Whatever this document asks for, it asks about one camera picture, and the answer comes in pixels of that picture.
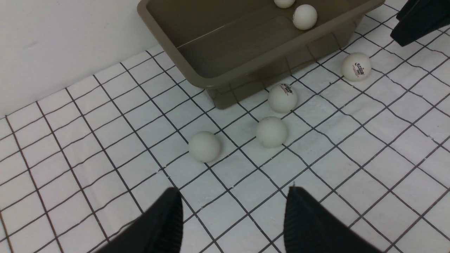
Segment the ping pong ball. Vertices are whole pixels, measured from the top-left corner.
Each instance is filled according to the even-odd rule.
[[[317,22],[317,11],[311,5],[300,5],[293,16],[294,26],[300,30],[309,30]]]
[[[349,81],[364,80],[371,70],[370,58],[363,53],[350,54],[342,61],[342,75]]]
[[[277,117],[266,117],[256,127],[256,139],[265,148],[279,147],[288,138],[288,127]]]
[[[297,105],[297,93],[287,84],[273,87],[269,92],[269,106],[278,113],[288,113]]]
[[[274,0],[275,4],[282,9],[291,7],[295,0]]]
[[[220,150],[219,139],[207,131],[196,133],[189,142],[189,153],[199,162],[207,163],[216,159]]]

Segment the tiled floor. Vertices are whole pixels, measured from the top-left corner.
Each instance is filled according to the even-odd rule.
[[[399,47],[398,2],[285,80],[300,103],[276,114],[290,129],[279,149],[254,137],[274,115],[267,91],[218,110],[160,47],[0,119],[0,252],[93,252],[170,186],[183,194],[182,252],[284,252],[293,184],[382,251],[449,252],[450,36]],[[356,51],[374,68],[349,83],[339,64]],[[223,143],[212,163],[187,153],[200,130]]]

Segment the white ping pong ball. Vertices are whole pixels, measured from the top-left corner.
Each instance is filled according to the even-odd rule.
[[[295,0],[274,0],[275,4],[278,6],[278,8],[286,9],[291,7]]]
[[[342,75],[349,81],[362,81],[372,70],[370,58],[363,53],[352,53],[342,61]]]
[[[278,113],[288,113],[297,105],[297,93],[287,84],[273,87],[269,92],[269,106]]]
[[[219,156],[221,143],[212,133],[202,131],[196,133],[189,142],[189,153],[195,160],[208,163]]]
[[[266,117],[256,127],[256,139],[265,148],[281,146],[288,138],[288,126],[277,117]]]
[[[317,22],[317,11],[311,5],[300,5],[295,9],[292,19],[297,29],[309,30]]]

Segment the ball logo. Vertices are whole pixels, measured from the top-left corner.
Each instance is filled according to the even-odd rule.
[[[356,69],[356,75],[357,76],[363,76],[364,75],[364,68],[359,63],[355,63],[355,66],[358,68]]]
[[[282,85],[281,85],[281,89],[283,89],[284,92],[285,92],[287,95],[293,93],[291,87],[290,87],[289,85],[287,85],[287,84],[282,84]]]

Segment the plastic tub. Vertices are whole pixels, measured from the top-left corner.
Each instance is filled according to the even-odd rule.
[[[348,44],[367,12],[384,0],[142,0],[138,13],[177,68],[204,88],[217,108],[285,78]],[[314,6],[308,31],[292,23],[295,8]]]

